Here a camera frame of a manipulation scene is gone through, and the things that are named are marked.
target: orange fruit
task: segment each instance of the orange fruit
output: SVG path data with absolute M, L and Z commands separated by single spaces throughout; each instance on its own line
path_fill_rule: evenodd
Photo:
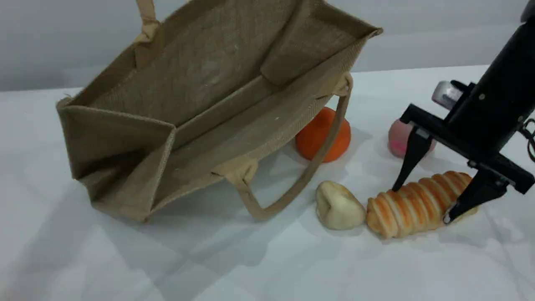
M 295 136 L 297 151 L 308 160 L 312 160 L 327 138 L 335 111 L 323 108 L 314 119 Z M 344 119 L 340 132 L 323 162 L 331 162 L 343 155 L 351 142 L 351 126 Z

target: metal part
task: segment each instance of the metal part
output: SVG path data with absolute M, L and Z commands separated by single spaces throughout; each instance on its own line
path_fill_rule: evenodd
M 409 177 L 414 167 L 431 148 L 432 142 L 433 138 L 429 133 L 420 129 L 418 126 L 412 128 L 407 141 L 407 151 L 405 153 L 405 159 L 403 160 L 403 166 L 401 167 L 398 179 L 392 188 L 393 191 L 398 191 L 401 186 L 403 186 L 403 183 Z
M 535 19 L 520 25 L 491 66 L 457 102 L 446 122 L 479 156 L 498 153 L 535 109 Z
M 456 133 L 452 132 L 444 120 L 413 104 L 409 105 L 401 116 L 400 121 L 404 123 L 411 122 L 415 125 L 415 128 L 425 129 L 425 132 L 430 135 L 428 139 L 435 139 L 451 148 L 453 151 L 467 158 L 470 167 L 492 173 L 496 179 L 505 180 L 507 184 L 512 185 L 522 194 L 527 193 L 531 186 L 535 184 L 535 177 L 531 173 L 519 167 L 500 153 L 487 156 L 480 152 L 477 145 L 474 145 L 471 141 L 460 139 Z M 416 132 L 415 128 L 413 128 L 411 134 Z M 419 162 L 418 158 L 420 158 L 421 154 L 426 153 L 426 144 L 422 142 L 424 138 L 421 136 L 415 138 L 416 143 L 413 143 L 411 135 L 409 135 L 407 153 L 405 154 L 403 167 L 396 181 L 397 185 L 404 183 L 412 171 L 412 169 L 407 169 L 411 166 L 415 167 Z
M 449 224 L 470 209 L 500 198 L 506 192 L 507 183 L 496 179 L 496 175 L 490 171 L 480 170 L 457 198 L 457 202 L 446 211 L 442 221 Z
M 463 92 L 449 81 L 441 81 L 433 92 L 431 99 L 444 108 L 451 110 L 461 98 Z

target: rope handle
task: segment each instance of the rope handle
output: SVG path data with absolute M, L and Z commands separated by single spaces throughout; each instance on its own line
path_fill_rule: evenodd
M 157 34 L 161 23 L 156 19 L 154 1 L 136 0 L 141 16 L 141 33 L 134 40 L 136 68 L 147 66 L 164 48 L 164 37 Z
M 290 189 L 288 189 L 288 191 L 286 191 L 282 197 L 280 197 L 270 206 L 262 208 L 252 192 L 251 187 L 249 186 L 249 183 L 253 179 L 253 176 L 258 168 L 258 162 L 247 162 L 233 172 L 224 175 L 227 181 L 229 181 L 237 189 L 243 204 L 253 218 L 260 221 L 272 218 L 286 208 L 286 206 L 288 206 L 310 182 L 314 176 L 314 173 L 325 159 L 325 156 L 331 149 L 336 137 L 338 136 L 338 132 L 340 131 L 342 122 L 346 115 L 347 105 L 349 103 L 349 97 L 351 96 L 352 89 L 353 79 L 351 74 L 347 72 L 341 77 L 340 81 L 335 87 L 335 91 L 333 92 L 334 95 L 339 96 L 339 100 L 336 113 L 334 115 L 334 121 L 329 129 L 329 133 L 322 147 L 319 149 L 308 167 L 292 185 L 292 187 L 290 187 Z

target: bread roll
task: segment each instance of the bread roll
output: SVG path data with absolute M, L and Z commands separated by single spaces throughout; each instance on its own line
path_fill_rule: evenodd
M 364 223 L 366 209 L 343 185 L 321 182 L 316 189 L 316 213 L 321 223 L 332 230 L 353 229 Z
M 418 183 L 409 183 L 397 192 L 382 192 L 376 198 L 368 199 L 368 226 L 385 239 L 440 228 L 444 225 L 442 217 L 446 210 L 471 180 L 462 172 L 448 171 L 423 178 Z M 477 208 L 474 208 L 462 217 L 476 212 Z

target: bun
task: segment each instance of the bun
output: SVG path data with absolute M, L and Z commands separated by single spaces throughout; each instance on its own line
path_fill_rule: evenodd
M 368 199 L 368 226 L 385 239 L 440 228 L 444 226 L 442 217 L 446 210 L 471 180 L 462 172 L 448 171 L 423 178 L 418 183 L 409 183 L 397 192 L 382 192 L 376 198 Z M 477 208 L 474 208 L 461 217 L 476 212 Z

